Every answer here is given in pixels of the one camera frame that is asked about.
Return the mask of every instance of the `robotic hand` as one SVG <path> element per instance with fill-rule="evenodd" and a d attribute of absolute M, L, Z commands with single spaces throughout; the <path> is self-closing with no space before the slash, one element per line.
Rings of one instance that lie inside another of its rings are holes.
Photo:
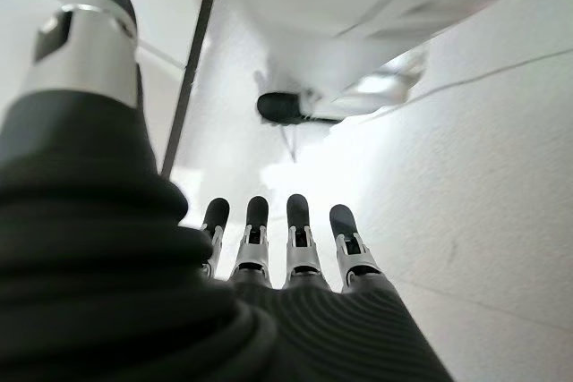
<path fill-rule="evenodd" d="M 211 201 L 202 230 L 212 239 L 213 255 L 204 263 L 207 276 L 217 269 L 222 237 L 227 225 L 229 205 L 224 199 Z M 269 240 L 267 220 L 269 205 L 263 197 L 254 197 L 247 209 L 244 235 L 230 280 L 235 283 L 270 287 Z M 288 239 L 286 242 L 286 281 L 284 289 L 316 287 L 329 291 L 321 271 L 316 243 L 312 239 L 308 203 L 300 194 L 292 195 L 286 204 Z M 358 234 L 349 208 L 336 205 L 330 211 L 330 225 L 337 246 L 338 267 L 342 277 L 342 293 L 364 292 L 377 288 L 393 291 L 394 287 L 382 274 Z"/>

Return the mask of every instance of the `black vertical edge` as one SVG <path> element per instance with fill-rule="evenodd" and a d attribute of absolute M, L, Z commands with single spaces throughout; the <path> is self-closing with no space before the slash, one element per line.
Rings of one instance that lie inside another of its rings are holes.
<path fill-rule="evenodd" d="M 175 109 L 175 116 L 171 125 L 171 132 L 169 134 L 169 141 L 167 142 L 167 149 L 165 158 L 163 160 L 163 167 L 161 176 L 169 178 L 173 165 L 175 164 L 175 157 L 177 155 L 177 148 L 181 140 L 181 133 L 183 132 L 185 115 L 187 114 L 187 107 L 191 98 L 191 91 L 195 81 L 195 74 L 201 58 L 201 50 L 203 41 L 207 34 L 209 27 L 209 20 L 211 10 L 213 9 L 213 2 L 215 0 L 202 0 L 199 16 L 197 17 L 197 25 L 195 26 L 195 33 L 193 35 L 191 49 L 189 51 L 189 58 L 185 66 L 183 81 L 181 82 L 181 89 L 179 90 L 179 99 L 177 100 L 177 108 Z"/>
<path fill-rule="evenodd" d="M 137 110 L 143 115 L 143 79 L 141 77 L 141 67 L 139 63 L 135 64 L 135 74 L 137 78 Z"/>

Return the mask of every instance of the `cable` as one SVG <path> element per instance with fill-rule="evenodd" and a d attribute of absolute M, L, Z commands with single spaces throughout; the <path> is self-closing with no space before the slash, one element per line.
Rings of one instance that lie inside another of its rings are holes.
<path fill-rule="evenodd" d="M 356 126 L 356 125 L 361 125 L 361 124 L 368 123 L 368 122 L 370 122 L 370 121 L 372 121 L 372 120 L 376 120 L 376 119 L 378 119 L 378 118 L 382 118 L 383 116 L 386 116 L 386 115 L 389 115 L 389 114 L 391 114 L 391 113 L 393 113 L 393 112 L 396 112 L 396 111 L 398 111 L 399 109 L 402 109 L 402 108 L 404 108 L 404 107 L 406 107 L 406 106 L 413 105 L 414 103 L 421 102 L 422 100 L 424 100 L 424 99 L 426 99 L 426 98 L 429 98 L 429 97 L 431 97 L 431 96 L 435 96 L 436 94 L 441 93 L 442 91 L 445 91 L 445 90 L 447 90 L 447 89 L 454 89 L 454 88 L 457 88 L 457 87 L 462 87 L 462 86 L 467 85 L 467 84 L 472 84 L 472 83 L 474 83 L 474 82 L 478 82 L 478 81 L 485 80 L 485 79 L 487 79 L 487 78 L 491 78 L 492 76 L 499 75 L 499 74 L 502 74 L 502 73 L 504 73 L 504 72 L 509 72 L 509 71 L 512 71 L 512 70 L 515 70 L 515 69 L 519 69 L 520 67 L 526 66 L 526 65 L 528 65 L 528 64 L 539 63 L 539 62 L 542 62 L 542 61 L 544 61 L 544 60 L 549 60 L 549 59 L 554 58 L 554 57 L 559 57 L 559 56 L 562 56 L 562 55 L 569 55 L 569 54 L 573 54 L 573 47 L 572 47 L 572 48 L 568 48 L 568 49 L 564 49 L 564 50 L 562 50 L 562 51 L 558 51 L 558 52 L 552 53 L 552 54 L 540 55 L 540 56 L 538 56 L 538 57 L 534 57 L 534 58 L 530 58 L 530 59 L 528 59 L 528 60 L 524 60 L 523 62 L 519 62 L 519 63 L 516 63 L 516 64 L 509 65 L 509 66 L 501 67 L 501 68 L 499 68 L 499 69 L 494 69 L 493 71 L 489 71 L 489 72 L 483 73 L 483 74 L 481 74 L 481 75 L 477 75 L 477 76 L 475 76 L 474 78 L 468 78 L 468 79 L 466 79 L 466 80 L 451 82 L 450 84 L 442 85 L 442 86 L 439 86 L 439 87 L 437 87 L 437 88 L 435 88 L 435 89 L 431 89 L 431 90 L 429 90 L 429 91 L 423 93 L 422 95 L 418 96 L 417 98 L 413 98 L 413 99 L 411 99 L 411 100 L 408 100 L 406 103 L 404 103 L 404 104 L 402 104 L 402 105 L 400 105 L 400 106 L 396 106 L 396 107 L 391 108 L 391 109 L 389 109 L 389 110 L 387 110 L 387 111 L 381 112 L 381 113 L 379 113 L 378 115 L 375 115 L 375 116 L 366 118 L 366 119 L 364 119 L 363 121 L 360 121 L 360 122 L 356 122 L 356 123 L 354 123 L 354 124 L 352 124 L 352 125 L 354 125 L 354 126 Z"/>

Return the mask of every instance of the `black fingertip pad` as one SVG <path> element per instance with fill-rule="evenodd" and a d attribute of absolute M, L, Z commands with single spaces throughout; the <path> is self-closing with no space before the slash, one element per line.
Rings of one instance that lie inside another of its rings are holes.
<path fill-rule="evenodd" d="M 258 229 L 261 225 L 267 226 L 269 220 L 269 203 L 264 197 L 253 197 L 247 207 L 247 225 L 252 225 L 253 229 Z"/>
<path fill-rule="evenodd" d="M 308 213 L 308 201 L 301 194 L 293 194 L 286 202 L 286 219 L 288 226 L 295 226 L 296 228 L 304 228 L 311 224 Z"/>
<path fill-rule="evenodd" d="M 219 225 L 223 230 L 227 226 L 229 219 L 229 202 L 223 198 L 216 198 L 207 206 L 203 223 L 207 225 L 207 230 L 211 235 L 215 232 L 215 227 Z"/>
<path fill-rule="evenodd" d="M 358 232 L 355 216 L 352 215 L 352 211 L 345 205 L 336 205 L 330 210 L 330 226 L 335 238 L 339 234 L 352 236 Z"/>

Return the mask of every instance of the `white ceiling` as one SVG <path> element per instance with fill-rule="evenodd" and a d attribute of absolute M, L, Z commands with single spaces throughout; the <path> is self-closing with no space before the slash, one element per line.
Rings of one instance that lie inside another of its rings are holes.
<path fill-rule="evenodd" d="M 133 0 L 158 154 L 200 1 Z M 59 3 L 0 0 L 2 110 L 29 64 L 38 24 Z M 573 48 L 572 10 L 573 0 L 502 0 L 432 41 L 418 103 L 358 126 L 284 130 L 261 124 L 254 102 L 265 89 L 293 84 L 229 0 L 217 0 L 173 173 L 191 201 L 185 223 L 197 225 L 211 199 L 229 200 L 218 271 L 225 277 L 249 198 L 267 197 L 271 280 L 280 287 L 286 201 L 302 192 L 337 288 L 328 211 L 345 203 L 457 380 L 573 381 L 573 56 L 423 97 Z"/>

